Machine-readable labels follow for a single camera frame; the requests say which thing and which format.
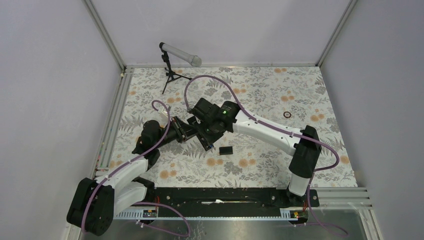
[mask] floral mat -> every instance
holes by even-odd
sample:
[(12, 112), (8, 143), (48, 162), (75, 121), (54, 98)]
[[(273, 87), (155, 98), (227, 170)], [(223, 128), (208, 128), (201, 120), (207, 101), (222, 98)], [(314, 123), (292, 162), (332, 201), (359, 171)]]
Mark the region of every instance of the floral mat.
[[(318, 67), (186, 67), (178, 74), (195, 77), (213, 75), (231, 85), (243, 106), (276, 123), (296, 128), (313, 126), (321, 141), (335, 148), (340, 164), (318, 172), (314, 187), (356, 187), (345, 144)], [(186, 79), (168, 84), (164, 68), (135, 68), (109, 167), (125, 162), (141, 134), (143, 123), (165, 116), (151, 107), (153, 100), (171, 106), (171, 116), (185, 121), (191, 115), (184, 105)], [(220, 105), (234, 100), (226, 87), (210, 78), (194, 81), (188, 89), (188, 101), (194, 106), (200, 98)], [(291, 117), (285, 118), (284, 112)], [(291, 156), (250, 136), (227, 132), (205, 152), (196, 138), (184, 144), (170, 143), (160, 148), (157, 163), (141, 176), (157, 187), (286, 187), (290, 181)], [(218, 147), (233, 146), (234, 154), (219, 155)], [(335, 157), (323, 148), (317, 168), (329, 166)]]

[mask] silver microphone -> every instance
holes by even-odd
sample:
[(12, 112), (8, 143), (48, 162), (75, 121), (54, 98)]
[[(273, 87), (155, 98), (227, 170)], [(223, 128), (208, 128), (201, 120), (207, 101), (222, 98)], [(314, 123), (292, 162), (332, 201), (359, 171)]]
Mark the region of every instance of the silver microphone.
[(168, 45), (164, 42), (161, 42), (159, 44), (159, 47), (163, 51), (166, 51), (166, 52), (186, 61), (187, 63), (189, 63), (193, 67), (200, 67), (202, 65), (202, 60), (200, 59), (200, 57), (198, 57), (196, 55), (188, 54), (187, 52), (181, 51), (180, 49), (177, 49), (173, 46), (170, 46), (170, 45)]

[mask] white wall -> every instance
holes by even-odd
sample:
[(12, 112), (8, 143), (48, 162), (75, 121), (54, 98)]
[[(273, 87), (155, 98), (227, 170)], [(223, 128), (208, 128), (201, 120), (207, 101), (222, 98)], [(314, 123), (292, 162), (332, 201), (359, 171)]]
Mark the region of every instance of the white wall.
[(422, 239), (424, 1), (358, 1), (322, 67), (384, 239)]
[[(126, 64), (164, 64), (165, 42), (203, 64), (315, 63), (349, 0), (94, 0)], [(186, 64), (171, 57), (172, 64)]]
[(58, 240), (120, 70), (81, 0), (0, 3), (0, 239)]

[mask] small ring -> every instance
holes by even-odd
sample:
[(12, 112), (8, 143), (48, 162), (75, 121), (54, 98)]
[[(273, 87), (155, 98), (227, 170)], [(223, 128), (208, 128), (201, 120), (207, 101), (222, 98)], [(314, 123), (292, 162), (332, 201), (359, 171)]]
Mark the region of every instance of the small ring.
[(289, 118), (292, 116), (292, 114), (291, 114), (290, 112), (288, 112), (288, 111), (283, 112), (283, 113), (282, 113), (282, 115), (283, 115), (286, 119), (289, 119)]

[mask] tripod stand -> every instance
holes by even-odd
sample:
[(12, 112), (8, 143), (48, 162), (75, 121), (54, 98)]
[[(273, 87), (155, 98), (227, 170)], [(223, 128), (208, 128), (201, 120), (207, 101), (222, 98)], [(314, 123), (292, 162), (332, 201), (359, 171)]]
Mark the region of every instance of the tripod stand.
[(183, 76), (183, 75), (180, 75), (180, 74), (177, 74), (174, 71), (172, 71), (172, 69), (171, 69), (171, 63), (170, 63), (170, 56), (168, 56), (168, 52), (165, 51), (165, 50), (163, 50), (162, 48), (160, 48), (160, 50), (163, 53), (162, 60), (166, 63), (166, 66), (167, 66), (167, 68), (165, 67), (165, 70), (168, 71), (166, 73), (166, 76), (168, 76), (168, 79), (166, 80), (165, 87), (163, 88), (163, 91), (162, 91), (162, 94), (164, 94), (165, 89), (167, 88), (167, 85), (169, 83), (171, 83), (171, 82), (173, 82), (173, 81), (175, 81), (177, 79), (180, 79), (180, 78), (185, 78), (185, 79), (188, 79), (188, 80), (191, 80), (192, 78), (191, 77), (186, 77), (186, 76)]

